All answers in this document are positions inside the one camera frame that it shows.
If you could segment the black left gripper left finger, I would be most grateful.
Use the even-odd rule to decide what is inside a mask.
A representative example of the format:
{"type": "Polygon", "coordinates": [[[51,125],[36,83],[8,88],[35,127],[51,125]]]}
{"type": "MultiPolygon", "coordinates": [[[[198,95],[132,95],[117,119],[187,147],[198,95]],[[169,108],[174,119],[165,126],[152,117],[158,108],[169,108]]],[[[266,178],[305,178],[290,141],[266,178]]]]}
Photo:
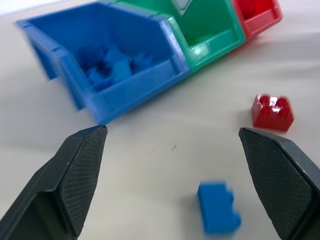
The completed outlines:
{"type": "Polygon", "coordinates": [[[76,240],[95,194],[108,128],[68,136],[0,220],[2,240],[76,240]]]}

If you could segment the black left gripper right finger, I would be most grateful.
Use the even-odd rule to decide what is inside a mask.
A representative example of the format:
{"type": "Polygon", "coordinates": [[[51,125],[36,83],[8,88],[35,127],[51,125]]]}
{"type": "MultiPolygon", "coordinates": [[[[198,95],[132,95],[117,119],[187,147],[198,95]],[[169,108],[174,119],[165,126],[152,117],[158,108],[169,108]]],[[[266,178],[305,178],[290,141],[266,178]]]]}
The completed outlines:
{"type": "Polygon", "coordinates": [[[257,195],[282,240],[320,238],[320,169],[291,140],[239,130],[257,195]]]}

